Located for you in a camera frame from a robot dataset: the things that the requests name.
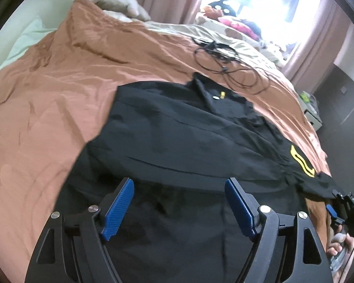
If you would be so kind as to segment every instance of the blue clamp pad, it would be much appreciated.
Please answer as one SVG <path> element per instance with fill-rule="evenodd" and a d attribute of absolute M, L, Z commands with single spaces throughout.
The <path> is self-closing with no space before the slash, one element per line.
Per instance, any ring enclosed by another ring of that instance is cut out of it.
<path fill-rule="evenodd" d="M 134 196 L 134 181 L 128 179 L 122 190 L 115 198 L 112 206 L 105 215 L 104 229 L 101 232 L 102 237 L 109 241 L 109 239 L 117 234 L 119 226 L 122 223 L 123 217 L 131 203 Z"/>
<path fill-rule="evenodd" d="M 327 204 L 326 208 L 327 208 L 327 211 L 331 217 L 338 218 L 337 212 L 334 210 L 334 208 L 330 204 Z"/>
<path fill-rule="evenodd" d="M 235 178 L 226 181 L 224 191 L 242 234 L 253 240 L 260 232 L 257 230 L 259 204 L 252 195 L 244 192 Z"/>

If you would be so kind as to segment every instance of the bed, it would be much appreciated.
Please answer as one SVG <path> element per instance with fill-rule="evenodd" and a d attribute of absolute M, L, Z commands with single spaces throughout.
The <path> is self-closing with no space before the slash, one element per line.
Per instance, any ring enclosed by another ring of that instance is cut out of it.
<path fill-rule="evenodd" d="M 59 190 L 83 146 L 99 134 L 119 85 L 147 80 L 186 83 L 198 71 L 227 86 L 221 76 L 195 63 L 191 37 L 229 44 L 249 64 L 271 72 L 275 79 L 267 91 L 253 94 L 259 86 L 235 91 L 299 146 L 317 172 L 329 174 L 326 155 L 291 83 L 248 43 L 196 25 L 133 22 L 87 0 L 59 0 L 63 12 L 56 14 L 54 1 L 25 1 L 2 30 L 17 31 L 7 34 L 10 45 L 0 59 L 0 65 L 6 65 L 0 69 L 0 268 L 11 283 L 24 281 Z M 32 17 L 23 17 L 29 9 Z M 14 28 L 15 16 L 23 22 L 26 18 L 27 24 Z M 19 36 L 29 34 L 34 25 L 43 33 L 42 40 L 31 46 L 39 40 L 34 38 L 24 49 Z M 16 43 L 21 48 L 10 49 Z M 99 56 L 99 62 L 86 64 L 81 50 Z M 137 63 L 133 56 L 145 60 Z M 158 63 L 170 71 L 155 67 Z M 325 202 L 306 202 L 326 247 Z"/>

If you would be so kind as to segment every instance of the brown bedsheet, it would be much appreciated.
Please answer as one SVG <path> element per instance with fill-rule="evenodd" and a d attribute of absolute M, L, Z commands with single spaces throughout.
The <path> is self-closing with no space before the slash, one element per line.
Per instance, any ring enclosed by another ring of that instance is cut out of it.
<path fill-rule="evenodd" d="M 200 71 L 227 87 L 220 75 L 193 59 L 188 37 L 158 34 L 142 23 L 122 23 L 87 0 L 76 0 L 59 29 L 0 71 L 0 267 L 21 283 L 59 189 L 86 142 L 106 121 L 117 86 L 142 80 L 186 83 Z M 202 55 L 201 63 L 211 66 Z M 283 75 L 259 95 L 236 91 L 254 103 L 312 162 L 329 173 L 316 133 Z M 234 74 L 245 82 L 252 74 Z M 323 202 L 307 200 L 324 245 Z"/>

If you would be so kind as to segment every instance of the metal screw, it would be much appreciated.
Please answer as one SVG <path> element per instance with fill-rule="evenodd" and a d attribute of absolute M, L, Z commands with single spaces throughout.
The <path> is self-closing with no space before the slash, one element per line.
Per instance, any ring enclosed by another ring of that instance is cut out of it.
<path fill-rule="evenodd" d="M 297 213 L 301 219 L 307 219 L 308 215 L 306 212 L 299 212 Z"/>
<path fill-rule="evenodd" d="M 51 218 L 52 218 L 52 219 L 56 219 L 56 218 L 58 218 L 59 216 L 60 216 L 60 213 L 59 213 L 59 212 L 54 212 L 54 213 L 51 214 Z"/>
<path fill-rule="evenodd" d="M 90 207 L 88 207 L 88 211 L 90 213 L 94 213 L 94 212 L 98 211 L 98 206 L 97 205 L 91 205 Z"/>
<path fill-rule="evenodd" d="M 269 213 L 271 211 L 271 208 L 267 205 L 261 205 L 260 206 L 260 211 L 263 213 Z"/>

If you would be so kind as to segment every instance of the yellow patch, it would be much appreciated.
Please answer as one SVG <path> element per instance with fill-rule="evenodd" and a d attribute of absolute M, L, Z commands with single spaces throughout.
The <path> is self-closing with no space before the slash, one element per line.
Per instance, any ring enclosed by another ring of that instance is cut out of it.
<path fill-rule="evenodd" d="M 294 158 L 294 160 L 296 160 L 300 166 L 303 168 L 303 171 L 305 172 L 305 174 L 311 178 L 314 178 L 315 177 L 315 169 L 312 168 L 310 169 L 308 166 L 307 166 L 307 163 L 305 162 L 305 159 L 302 158 L 302 156 L 297 153 L 294 145 L 291 145 L 291 155 L 292 157 Z"/>

